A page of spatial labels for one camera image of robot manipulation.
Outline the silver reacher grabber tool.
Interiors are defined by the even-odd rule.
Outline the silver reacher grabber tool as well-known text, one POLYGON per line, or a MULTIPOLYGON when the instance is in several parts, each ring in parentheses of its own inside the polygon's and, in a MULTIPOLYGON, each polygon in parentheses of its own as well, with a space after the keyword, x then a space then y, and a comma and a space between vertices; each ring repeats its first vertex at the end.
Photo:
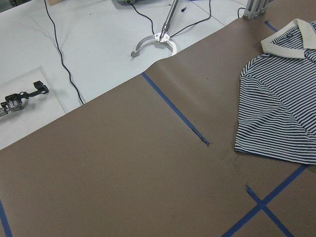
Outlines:
POLYGON ((170 51, 171 51, 171 56, 175 55, 177 53, 177 46, 176 44, 171 40, 171 36, 169 36, 167 34, 169 28, 170 28, 170 23, 171 23, 171 19, 172 16, 175 12, 176 6, 178 4, 178 0, 174 0, 172 5, 171 5, 171 9, 167 15, 167 18, 165 20, 165 23, 162 26, 162 30, 159 33, 147 36, 143 39, 141 39, 138 44, 136 45, 136 48, 134 51, 131 52, 130 56, 132 58, 137 57, 140 54, 141 51, 141 47, 142 45, 149 40, 155 40, 155 42, 159 42, 162 44, 167 44, 170 47, 170 51))

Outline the black reacher gripper tool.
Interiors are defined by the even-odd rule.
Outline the black reacher gripper tool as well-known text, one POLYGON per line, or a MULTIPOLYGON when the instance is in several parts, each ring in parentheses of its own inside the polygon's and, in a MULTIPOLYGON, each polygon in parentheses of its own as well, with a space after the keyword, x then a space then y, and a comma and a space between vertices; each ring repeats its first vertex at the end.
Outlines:
POLYGON ((22 110, 23 102, 22 99, 30 99, 31 97, 38 96, 40 94, 47 94, 49 92, 48 87, 43 84, 43 82, 36 81, 33 83, 36 91, 27 93, 26 91, 21 91, 20 93, 14 93, 5 97, 5 101, 0 103, 0 116, 6 116, 9 112, 16 112, 22 110))

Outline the aluminium frame post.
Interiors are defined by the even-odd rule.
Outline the aluminium frame post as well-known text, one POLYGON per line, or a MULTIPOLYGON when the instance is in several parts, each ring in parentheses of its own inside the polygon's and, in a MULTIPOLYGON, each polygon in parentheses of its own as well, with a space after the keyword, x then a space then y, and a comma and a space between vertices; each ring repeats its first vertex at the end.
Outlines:
POLYGON ((267 12, 271 0, 249 0, 243 13, 243 18, 253 20, 267 12))

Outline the brown paper table cover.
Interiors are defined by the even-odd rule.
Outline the brown paper table cover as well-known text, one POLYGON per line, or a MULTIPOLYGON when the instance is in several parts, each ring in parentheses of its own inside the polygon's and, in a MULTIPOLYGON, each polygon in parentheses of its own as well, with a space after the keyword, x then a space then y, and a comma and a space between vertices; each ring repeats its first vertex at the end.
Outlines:
POLYGON ((239 74, 313 0, 276 0, 0 152, 1 236, 313 237, 316 169, 234 150, 239 74))

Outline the navy white striped polo shirt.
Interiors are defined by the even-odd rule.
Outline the navy white striped polo shirt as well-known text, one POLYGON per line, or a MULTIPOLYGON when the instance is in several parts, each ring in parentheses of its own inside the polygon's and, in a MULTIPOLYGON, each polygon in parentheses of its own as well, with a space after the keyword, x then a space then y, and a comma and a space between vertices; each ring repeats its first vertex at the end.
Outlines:
POLYGON ((316 24, 294 19, 240 75, 235 150, 316 162, 316 24))

